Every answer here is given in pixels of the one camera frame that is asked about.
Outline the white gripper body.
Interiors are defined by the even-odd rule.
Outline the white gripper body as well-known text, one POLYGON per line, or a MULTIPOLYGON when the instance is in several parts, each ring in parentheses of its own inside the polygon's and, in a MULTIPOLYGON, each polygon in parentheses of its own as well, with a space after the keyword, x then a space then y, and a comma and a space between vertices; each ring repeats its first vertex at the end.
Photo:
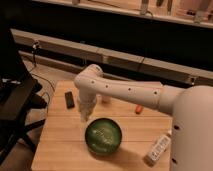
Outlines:
POLYGON ((80 112, 81 120, 88 121, 97 103, 97 98, 94 97, 86 101, 78 97, 77 102, 78 102, 78 111, 80 112))

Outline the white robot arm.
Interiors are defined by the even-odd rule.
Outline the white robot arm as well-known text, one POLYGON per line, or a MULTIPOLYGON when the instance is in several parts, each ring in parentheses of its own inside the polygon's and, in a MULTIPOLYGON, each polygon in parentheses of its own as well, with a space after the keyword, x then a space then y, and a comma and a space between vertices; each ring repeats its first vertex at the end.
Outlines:
POLYGON ((103 77, 96 64, 74 78, 81 118, 87 120, 103 94, 172 117, 169 171, 213 171, 213 86, 179 88, 159 82, 119 81, 103 77))

